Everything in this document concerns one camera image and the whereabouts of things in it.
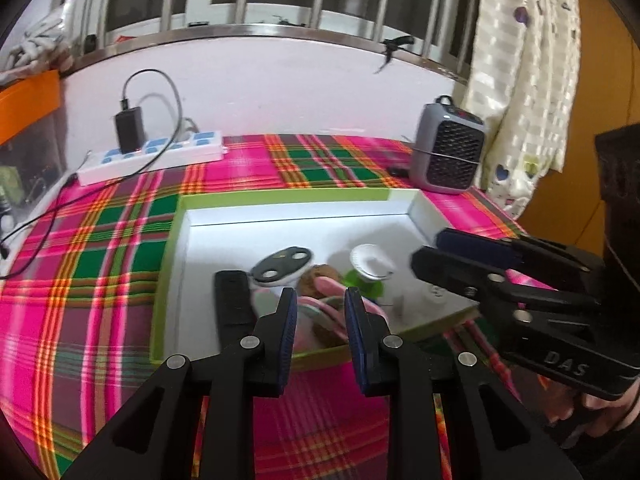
power strip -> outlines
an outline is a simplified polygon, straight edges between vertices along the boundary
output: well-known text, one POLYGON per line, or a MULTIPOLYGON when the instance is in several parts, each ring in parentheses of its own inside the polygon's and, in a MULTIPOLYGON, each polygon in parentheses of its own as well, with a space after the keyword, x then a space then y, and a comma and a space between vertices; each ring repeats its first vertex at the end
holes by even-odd
MULTIPOLYGON (((119 148, 93 153, 78 170, 78 182, 80 186, 88 186, 127 176, 152 160, 168 141, 168 138, 148 140, 142 149, 132 153, 122 154, 119 148)), ((186 140, 172 143, 145 172, 222 160, 224 153, 220 132, 192 134, 186 140)))

charger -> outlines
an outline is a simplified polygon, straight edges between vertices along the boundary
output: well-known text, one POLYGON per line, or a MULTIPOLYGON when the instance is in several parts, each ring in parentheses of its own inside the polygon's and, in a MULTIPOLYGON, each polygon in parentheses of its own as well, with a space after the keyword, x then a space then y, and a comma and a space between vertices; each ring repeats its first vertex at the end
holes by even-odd
POLYGON ((114 117, 120 152, 136 152, 146 141, 145 129, 142 125, 142 108, 139 106, 129 108, 129 101, 126 98, 120 101, 120 107, 122 111, 114 117))

orange lid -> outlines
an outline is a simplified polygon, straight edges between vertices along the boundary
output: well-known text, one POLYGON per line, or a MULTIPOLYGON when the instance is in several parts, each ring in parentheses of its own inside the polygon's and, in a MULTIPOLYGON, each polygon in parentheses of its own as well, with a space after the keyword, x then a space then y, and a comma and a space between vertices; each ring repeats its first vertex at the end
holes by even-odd
POLYGON ((49 70, 0 92, 0 144, 60 107, 60 76, 49 70))

table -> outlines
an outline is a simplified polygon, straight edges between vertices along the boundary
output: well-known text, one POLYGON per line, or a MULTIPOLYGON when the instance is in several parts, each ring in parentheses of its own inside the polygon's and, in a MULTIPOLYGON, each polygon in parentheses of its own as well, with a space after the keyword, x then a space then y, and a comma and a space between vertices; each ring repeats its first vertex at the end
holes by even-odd
MULTIPOLYGON (((408 163, 410 149, 396 140, 271 134, 227 137, 225 144, 222 161, 143 173, 63 209, 36 261, 3 283, 0 408, 49 478, 60 478, 153 371, 154 293, 180 195, 410 187, 385 171, 408 163)), ((87 189, 71 187, 61 200, 87 189)), ((522 232, 478 190, 428 197, 458 229, 492 238, 522 232)), ((37 223, 14 268, 33 253, 48 223, 37 223)), ((475 352, 516 394, 476 323, 445 338, 455 350, 475 352)), ((351 364, 292 374, 283 397, 256 400, 254 419, 259 480, 385 476, 388 408, 384 399, 361 396, 351 364)), ((446 438, 441 445, 446 457, 446 438)), ((446 460, 444 470, 450 476, 446 460)))

white curtain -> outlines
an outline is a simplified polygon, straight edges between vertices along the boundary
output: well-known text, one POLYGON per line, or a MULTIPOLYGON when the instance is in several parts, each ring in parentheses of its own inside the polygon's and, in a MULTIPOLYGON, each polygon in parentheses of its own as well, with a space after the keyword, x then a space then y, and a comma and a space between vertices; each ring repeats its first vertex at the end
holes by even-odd
POLYGON ((513 218, 562 171, 579 68, 578 0, 480 0, 462 107, 489 130, 476 185, 513 218))

